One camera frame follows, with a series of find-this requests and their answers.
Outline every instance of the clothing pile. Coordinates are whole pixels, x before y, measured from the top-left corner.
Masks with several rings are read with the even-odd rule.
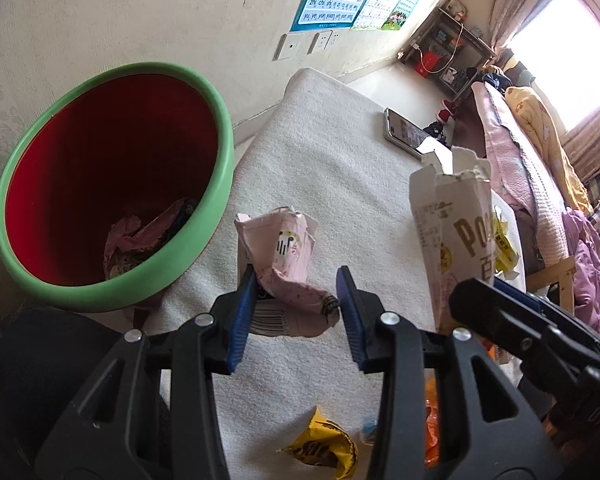
[[[533,89],[509,86],[504,99],[568,206],[562,223],[569,254],[575,258],[574,313],[600,334],[600,231],[590,221],[595,211],[587,190],[564,153],[551,115]]]

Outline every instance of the pillow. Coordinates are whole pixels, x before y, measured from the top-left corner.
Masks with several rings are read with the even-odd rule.
[[[600,202],[600,173],[589,180],[584,187],[587,188],[587,195],[589,195],[589,202],[591,204]]]

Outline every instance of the white towel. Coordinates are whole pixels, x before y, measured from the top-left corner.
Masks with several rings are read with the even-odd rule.
[[[205,251],[168,291],[146,325],[174,330],[237,283],[236,213],[290,205],[320,222],[308,281],[335,292],[339,266],[417,327],[432,330],[424,263],[408,195],[420,167],[383,139],[379,105],[315,70],[297,72],[234,175],[222,221]],[[351,360],[343,323],[313,339],[250,335],[231,377],[214,376],[222,443],[232,478],[333,478],[278,452],[306,427],[314,406],[358,442],[375,415],[381,376]],[[360,446],[356,478],[370,449]]]

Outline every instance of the trash in bin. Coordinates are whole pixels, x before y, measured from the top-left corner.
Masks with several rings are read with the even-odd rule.
[[[197,205],[193,198],[181,198],[144,227],[135,215],[113,224],[104,247],[106,279],[129,272],[157,253],[186,224]]]

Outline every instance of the electrical outlet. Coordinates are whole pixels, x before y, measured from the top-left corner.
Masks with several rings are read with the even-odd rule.
[[[337,30],[334,30],[331,33],[331,37],[329,38],[329,41],[327,41],[325,48],[331,48],[333,45],[338,44],[339,42],[340,42],[340,33]]]
[[[311,44],[311,47],[309,47],[309,54],[312,54],[313,52],[316,52],[317,50],[324,50],[327,47],[327,42],[329,41],[330,37],[331,37],[330,30],[324,30],[322,32],[318,32],[318,34],[316,34],[314,36],[314,42]]]
[[[304,36],[302,32],[288,32],[283,34],[275,59],[280,60],[291,57],[298,48],[302,36]]]

